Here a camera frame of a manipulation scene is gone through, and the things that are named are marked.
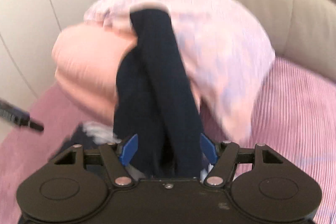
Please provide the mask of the navy striped zip hoodie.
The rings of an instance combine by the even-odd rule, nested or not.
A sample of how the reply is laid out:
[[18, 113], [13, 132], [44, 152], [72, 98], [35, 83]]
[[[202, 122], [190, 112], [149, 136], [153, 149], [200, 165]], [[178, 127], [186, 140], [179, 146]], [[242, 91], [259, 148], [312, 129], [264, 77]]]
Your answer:
[[113, 139], [138, 136], [127, 170], [135, 178], [200, 178], [202, 121], [178, 50], [171, 18], [159, 9], [134, 11], [136, 45], [116, 71]]

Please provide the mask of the purple quilted bedspread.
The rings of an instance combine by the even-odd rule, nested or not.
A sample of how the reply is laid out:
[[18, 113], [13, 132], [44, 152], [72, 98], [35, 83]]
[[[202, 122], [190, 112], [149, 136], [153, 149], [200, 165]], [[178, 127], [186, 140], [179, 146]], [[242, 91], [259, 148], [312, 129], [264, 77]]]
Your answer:
[[[15, 128], [1, 144], [1, 223], [17, 223], [18, 185], [43, 166], [81, 122], [95, 117], [59, 85], [31, 109], [42, 135]], [[259, 94], [246, 147], [265, 143], [312, 176], [323, 198], [317, 223], [335, 223], [335, 84], [277, 58]]]

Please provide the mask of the pink floral pillow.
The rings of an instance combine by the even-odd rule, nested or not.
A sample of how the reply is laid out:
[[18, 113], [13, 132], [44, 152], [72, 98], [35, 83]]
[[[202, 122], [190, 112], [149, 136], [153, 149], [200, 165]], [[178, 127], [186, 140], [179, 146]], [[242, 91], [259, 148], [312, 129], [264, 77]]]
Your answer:
[[260, 22], [235, 0], [99, 0], [84, 20], [130, 33], [130, 13], [147, 7], [169, 13], [187, 75], [228, 139], [248, 139], [255, 99], [275, 60]]

